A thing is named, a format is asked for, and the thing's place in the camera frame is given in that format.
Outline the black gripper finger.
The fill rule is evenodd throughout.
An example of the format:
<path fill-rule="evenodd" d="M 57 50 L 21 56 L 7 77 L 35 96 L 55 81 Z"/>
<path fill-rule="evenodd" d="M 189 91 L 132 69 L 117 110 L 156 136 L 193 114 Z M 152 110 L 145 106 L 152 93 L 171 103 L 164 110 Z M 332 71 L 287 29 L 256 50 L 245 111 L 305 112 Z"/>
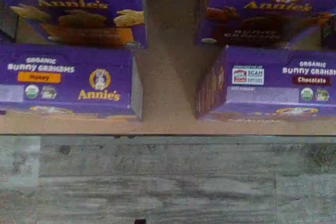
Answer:
<path fill-rule="evenodd" d="M 15 43 L 18 29 L 18 15 L 2 1 L 0 15 L 1 44 Z"/>
<path fill-rule="evenodd" d="M 335 49 L 335 21 L 330 20 L 321 27 L 321 45 Z"/>

